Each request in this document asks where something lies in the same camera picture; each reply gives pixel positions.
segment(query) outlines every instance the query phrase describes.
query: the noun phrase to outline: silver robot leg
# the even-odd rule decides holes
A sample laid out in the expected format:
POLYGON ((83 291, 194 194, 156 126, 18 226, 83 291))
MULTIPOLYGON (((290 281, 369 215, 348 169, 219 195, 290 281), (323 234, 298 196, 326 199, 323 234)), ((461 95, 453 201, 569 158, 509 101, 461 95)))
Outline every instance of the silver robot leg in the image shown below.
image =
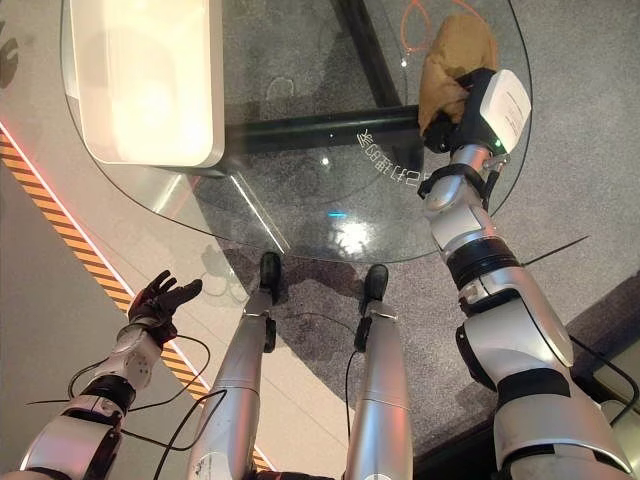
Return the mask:
POLYGON ((227 393, 221 401, 214 396, 204 405, 198 431, 205 430, 191 452, 189 479, 241 480, 253 470, 262 353, 271 351, 275 341, 275 322, 268 313, 271 305, 271 294, 260 289, 245 306, 211 390, 227 393))
POLYGON ((396 318, 389 306, 372 301, 362 320, 371 323, 345 480, 409 480, 413 476, 407 375, 396 318))

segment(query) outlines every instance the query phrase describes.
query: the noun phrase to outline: gray carpet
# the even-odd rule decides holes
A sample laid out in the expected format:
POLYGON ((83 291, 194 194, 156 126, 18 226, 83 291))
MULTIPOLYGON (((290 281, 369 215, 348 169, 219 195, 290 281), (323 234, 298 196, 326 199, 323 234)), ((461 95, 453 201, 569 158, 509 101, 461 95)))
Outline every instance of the gray carpet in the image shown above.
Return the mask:
MULTIPOLYGON (((515 1, 514 7, 531 56, 535 110, 523 174, 496 222, 522 260, 591 235, 531 267, 568 322, 640 267, 633 246, 640 232, 640 4, 557 0, 515 1)), ((261 252, 222 245, 243 283, 255 284, 261 252)), ((367 267, 297 258, 286 258, 284 266, 288 293, 274 312, 278 331, 342 396, 349 329, 358 319, 358 279, 367 267)), ((463 315, 440 259, 432 255, 389 268, 387 299, 400 313, 415 447, 422 453, 486 418, 494 398, 470 380, 457 353, 453 333, 463 315)), ((592 332, 585 334, 590 342, 622 328, 597 317, 582 325, 592 332)), ((356 361, 351 392, 361 367, 356 361)))

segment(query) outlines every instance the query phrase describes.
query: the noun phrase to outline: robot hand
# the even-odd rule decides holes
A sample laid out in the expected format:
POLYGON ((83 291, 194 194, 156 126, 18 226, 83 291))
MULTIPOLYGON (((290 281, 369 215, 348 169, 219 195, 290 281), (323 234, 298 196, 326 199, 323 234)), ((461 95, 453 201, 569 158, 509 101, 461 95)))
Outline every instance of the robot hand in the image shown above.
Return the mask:
POLYGON ((173 314, 200 293, 202 280, 170 290, 178 283, 173 277, 167 280, 170 276, 169 270, 165 270, 136 295, 127 312, 129 325, 120 331, 118 338, 136 325, 142 325, 159 347, 176 338, 178 331, 172 323, 173 314))
POLYGON ((178 334, 173 314, 202 290, 201 280, 171 289, 177 282, 170 275, 162 272, 138 293, 129 308, 129 324, 118 332, 109 357, 96 367, 80 395, 36 437, 20 472, 3 480, 108 476, 122 439, 122 421, 136 393, 151 381, 162 346, 178 334))

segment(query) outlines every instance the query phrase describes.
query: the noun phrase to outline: black joint band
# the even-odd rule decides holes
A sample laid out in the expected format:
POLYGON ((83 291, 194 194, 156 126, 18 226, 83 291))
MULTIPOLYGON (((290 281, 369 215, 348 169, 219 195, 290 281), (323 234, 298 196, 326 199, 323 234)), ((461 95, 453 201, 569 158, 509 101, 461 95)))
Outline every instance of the black joint band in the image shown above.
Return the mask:
POLYGON ((520 263, 500 238, 481 238, 463 245, 447 260, 458 290, 476 278, 520 263))
POLYGON ((514 373, 498 382, 498 409, 513 400, 531 395, 570 397, 569 382, 564 375, 551 368, 514 373))
POLYGON ((103 375, 93 380, 81 395, 94 395, 111 400, 124 414, 136 398, 136 391, 126 378, 118 375, 103 375))
POLYGON ((418 188, 418 195, 420 195, 422 199, 426 198, 438 180, 452 175, 462 175, 471 185, 473 185, 473 188, 478 191, 480 196, 484 198, 484 180, 482 180, 482 177, 478 172, 464 163, 452 163, 446 167, 437 169, 429 178, 420 184, 420 188, 418 188))

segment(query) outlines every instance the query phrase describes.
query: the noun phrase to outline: black strap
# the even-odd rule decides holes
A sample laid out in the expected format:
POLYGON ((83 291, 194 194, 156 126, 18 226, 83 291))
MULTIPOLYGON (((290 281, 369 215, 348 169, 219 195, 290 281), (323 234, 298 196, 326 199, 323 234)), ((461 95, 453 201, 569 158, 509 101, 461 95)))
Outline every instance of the black strap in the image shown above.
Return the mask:
POLYGON ((429 178, 420 184, 420 188, 418 188, 418 195, 420 195, 422 199, 426 198, 438 180, 452 175, 462 175, 471 185, 473 185, 473 188, 476 189, 480 198, 482 198, 482 208, 489 210, 489 197, 491 196, 491 191, 498 179, 498 172, 491 172, 491 181, 485 183, 478 172, 464 163, 452 163, 446 167, 437 169, 429 178))

